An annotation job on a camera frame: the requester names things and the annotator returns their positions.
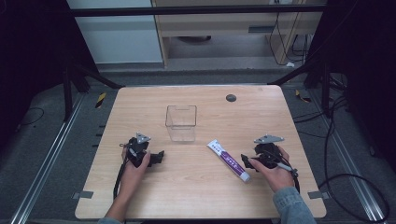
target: white cabinet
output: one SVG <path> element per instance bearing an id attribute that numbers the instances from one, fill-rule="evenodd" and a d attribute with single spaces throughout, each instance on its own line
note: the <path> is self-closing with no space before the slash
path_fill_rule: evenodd
<path id="1" fill-rule="evenodd" d="M 67 0 L 70 8 L 151 7 L 150 0 Z M 153 16 L 76 17 L 96 64 L 162 63 Z"/>

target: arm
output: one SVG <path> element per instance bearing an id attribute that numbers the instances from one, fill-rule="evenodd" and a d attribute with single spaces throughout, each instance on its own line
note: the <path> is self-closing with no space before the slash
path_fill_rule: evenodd
<path id="1" fill-rule="evenodd" d="M 279 147 L 286 160 L 289 154 Z M 271 190 L 275 193 L 273 201 L 282 223 L 316 223 L 311 211 L 294 187 L 294 181 L 289 171 L 276 167 L 268 169 L 259 161 L 249 159 L 250 164 L 266 178 Z"/>
<path id="2" fill-rule="evenodd" d="M 126 149 L 122 152 L 122 157 L 125 157 Z M 125 164 L 124 172 L 120 181 L 120 191 L 117 198 L 113 201 L 104 218 L 99 220 L 99 223 L 117 223 L 123 222 L 126 211 L 132 200 L 132 197 L 137 190 L 146 168 L 149 165 L 149 151 L 146 153 L 139 167 L 134 167 L 131 162 Z"/>

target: wooden table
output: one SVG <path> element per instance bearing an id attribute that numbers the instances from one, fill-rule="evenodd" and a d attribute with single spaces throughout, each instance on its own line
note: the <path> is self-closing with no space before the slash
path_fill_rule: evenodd
<path id="1" fill-rule="evenodd" d="M 226 95 L 234 94 L 235 102 Z M 196 105 L 196 139 L 191 143 L 170 140 L 165 127 L 168 105 Z M 317 191 L 303 146 L 278 86 L 177 86 L 120 89 L 94 158 L 76 216 L 103 217 L 112 203 L 112 191 L 120 169 L 120 143 L 136 132 L 151 137 L 151 153 L 165 151 L 163 163 L 149 167 L 127 213 L 128 218 L 270 218 L 278 217 L 273 192 L 260 173 L 244 183 L 206 145 L 218 139 L 243 167 L 241 153 L 255 157 L 253 140 L 265 134 L 281 136 L 279 142 L 298 169 L 301 195 L 314 217 L 324 217 L 321 199 L 309 199 Z"/>

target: metal bracket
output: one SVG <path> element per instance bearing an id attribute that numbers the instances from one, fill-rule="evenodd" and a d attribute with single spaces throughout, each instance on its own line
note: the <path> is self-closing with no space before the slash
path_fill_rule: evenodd
<path id="1" fill-rule="evenodd" d="M 322 199 L 330 199 L 330 195 L 327 192 L 320 192 L 320 191 L 313 191 L 313 192 L 308 192 L 308 196 L 310 199 L 318 199 L 318 198 L 322 198 Z"/>
<path id="2" fill-rule="evenodd" d="M 72 199 L 80 199 L 80 198 L 88 198 L 91 199 L 93 195 L 92 191 L 82 191 L 82 192 L 75 192 L 72 195 Z"/>
<path id="3" fill-rule="evenodd" d="M 136 133 L 136 139 L 138 144 L 142 144 L 151 140 L 150 137 L 143 135 L 142 133 Z"/>
<path id="4" fill-rule="evenodd" d="M 277 136 L 272 136 L 270 134 L 266 134 L 265 136 L 255 139 L 254 143 L 258 144 L 267 144 L 267 143 L 274 143 L 274 142 L 280 142 L 285 140 L 283 137 L 277 137 Z"/>

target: transparent box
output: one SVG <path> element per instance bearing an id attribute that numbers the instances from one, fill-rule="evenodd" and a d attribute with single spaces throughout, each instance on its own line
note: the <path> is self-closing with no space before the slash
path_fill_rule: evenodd
<path id="1" fill-rule="evenodd" d="M 166 109 L 166 128 L 174 142 L 195 141 L 196 105 L 169 105 Z"/>

